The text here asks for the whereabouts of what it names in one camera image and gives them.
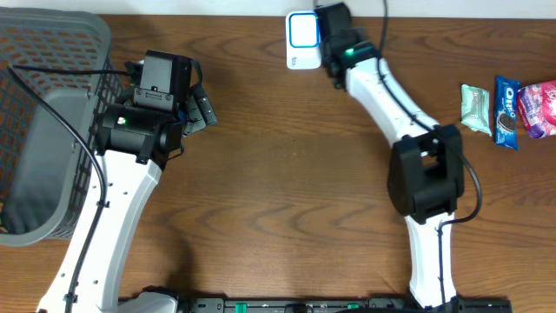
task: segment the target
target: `wire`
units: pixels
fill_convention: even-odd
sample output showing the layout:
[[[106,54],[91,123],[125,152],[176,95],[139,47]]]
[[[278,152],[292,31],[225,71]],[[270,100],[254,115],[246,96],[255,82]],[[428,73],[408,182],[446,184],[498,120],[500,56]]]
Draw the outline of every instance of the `wire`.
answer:
[[[117,75],[129,76],[129,73],[124,70],[57,70],[57,69],[46,69],[37,66],[29,66],[29,65],[12,65],[11,67],[18,70],[34,70],[42,73],[53,73],[53,74],[63,74],[63,75],[117,74]]]
[[[379,46],[380,54],[379,54],[379,57],[376,58],[376,68],[378,70],[379,79],[381,80],[382,85],[387,90],[388,94],[393,98],[393,100],[400,106],[400,108],[409,116],[409,118],[411,118],[412,122],[419,125],[422,129],[434,133],[434,135],[438,138],[438,140],[440,142],[442,142],[445,147],[449,148],[461,160],[461,162],[463,163],[463,165],[466,167],[467,171],[469,172],[469,175],[471,176],[471,179],[473,180],[473,183],[475,185],[477,203],[475,204],[475,209],[473,210],[473,212],[471,212],[471,214],[469,216],[466,216],[466,217],[457,218],[457,219],[449,220],[449,221],[443,221],[438,225],[438,228],[436,230],[437,233],[438,233],[438,250],[439,250],[439,267],[440,267],[440,276],[439,276],[440,293],[441,293],[441,297],[442,297],[442,309],[444,310],[444,312],[446,312],[446,292],[444,290],[444,266],[443,266],[443,259],[442,259],[442,234],[443,234],[442,233],[442,228],[446,225],[449,225],[449,224],[469,222],[472,219],[474,219],[477,215],[479,215],[480,207],[481,207],[482,201],[483,201],[482,188],[480,187],[479,178],[477,177],[477,173],[473,169],[473,166],[469,163],[469,161],[467,161],[467,159],[463,156],[461,151],[455,149],[452,146],[452,144],[450,144],[446,140],[446,138],[444,136],[442,136],[442,134],[439,132],[439,127],[440,126],[436,125],[436,126],[434,126],[434,129],[432,129],[432,128],[428,127],[426,124],[424,124],[423,122],[421,122],[417,118],[417,116],[412,114],[403,105],[403,103],[395,96],[395,94],[390,90],[390,88],[386,84],[386,81],[384,80],[384,76],[381,73],[380,61],[382,59],[382,50],[384,49],[384,44],[386,42],[388,20],[390,19],[390,16],[388,15],[387,0],[382,0],[382,2],[383,2],[383,5],[384,5],[384,18],[383,18],[383,24],[382,24],[381,45]]]
[[[95,168],[96,171],[96,175],[98,176],[98,180],[100,182],[101,196],[96,207],[96,213],[90,225],[89,233],[87,233],[87,237],[83,242],[83,247],[81,249],[81,252],[79,253],[79,257],[77,258],[76,267],[73,271],[73,275],[71,276],[71,281],[69,283],[70,287],[68,289],[68,294],[64,298],[66,301],[65,312],[70,313],[71,306],[73,305],[73,302],[76,300],[75,293],[77,287],[77,279],[79,278],[79,273],[81,272],[83,261],[85,260],[85,256],[87,255],[87,250],[89,249],[90,242],[92,241],[93,235],[95,234],[96,226],[98,225],[98,221],[100,220],[101,214],[103,213],[103,208],[106,202],[106,189],[107,189],[106,180],[104,179],[103,171],[101,169],[100,164],[97,162],[93,154],[93,151],[89,148],[89,146],[87,145],[85,140],[81,137],[81,135],[79,135],[77,130],[74,129],[73,126],[71,126],[68,123],[68,121],[66,121],[58,112],[56,112],[56,110],[54,110],[48,103],[46,103],[46,101],[44,101],[26,83],[24,83],[23,80],[17,75],[17,73],[10,66],[8,66],[7,69],[11,77],[19,85],[19,87],[25,90],[31,97],[33,97],[35,101],[37,101],[43,107],[44,110],[46,110],[49,114],[51,114],[81,145],[81,147],[85,151],[85,154],[87,154],[87,157],[90,159],[91,163],[93,164],[93,167]]]

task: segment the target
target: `small white device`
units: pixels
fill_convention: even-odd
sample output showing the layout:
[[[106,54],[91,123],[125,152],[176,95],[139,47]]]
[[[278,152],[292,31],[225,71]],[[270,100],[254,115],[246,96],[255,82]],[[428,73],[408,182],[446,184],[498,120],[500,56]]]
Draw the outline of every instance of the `small white device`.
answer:
[[[321,67],[319,25],[311,11],[294,11],[286,16],[286,64],[291,70]]]

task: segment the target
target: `mint green wrapper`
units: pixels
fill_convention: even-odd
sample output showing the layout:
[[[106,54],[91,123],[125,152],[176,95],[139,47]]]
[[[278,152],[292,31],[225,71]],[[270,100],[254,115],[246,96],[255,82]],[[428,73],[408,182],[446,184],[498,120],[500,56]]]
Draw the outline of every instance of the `mint green wrapper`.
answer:
[[[488,121],[490,95],[488,91],[466,84],[461,85],[461,123],[472,131],[493,136]]]

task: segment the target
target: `pink snack package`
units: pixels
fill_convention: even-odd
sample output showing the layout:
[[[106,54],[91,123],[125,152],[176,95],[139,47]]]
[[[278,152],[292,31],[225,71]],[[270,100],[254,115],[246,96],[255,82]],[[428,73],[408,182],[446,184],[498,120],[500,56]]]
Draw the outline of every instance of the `pink snack package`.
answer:
[[[520,89],[518,111],[531,138],[556,135],[556,81]]]

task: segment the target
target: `green connector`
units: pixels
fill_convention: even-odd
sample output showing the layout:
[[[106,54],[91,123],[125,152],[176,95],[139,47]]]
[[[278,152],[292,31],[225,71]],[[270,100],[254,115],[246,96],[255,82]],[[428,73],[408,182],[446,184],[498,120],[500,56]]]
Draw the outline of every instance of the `green connector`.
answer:
[[[235,313],[247,313],[247,304],[238,303],[235,305]]]

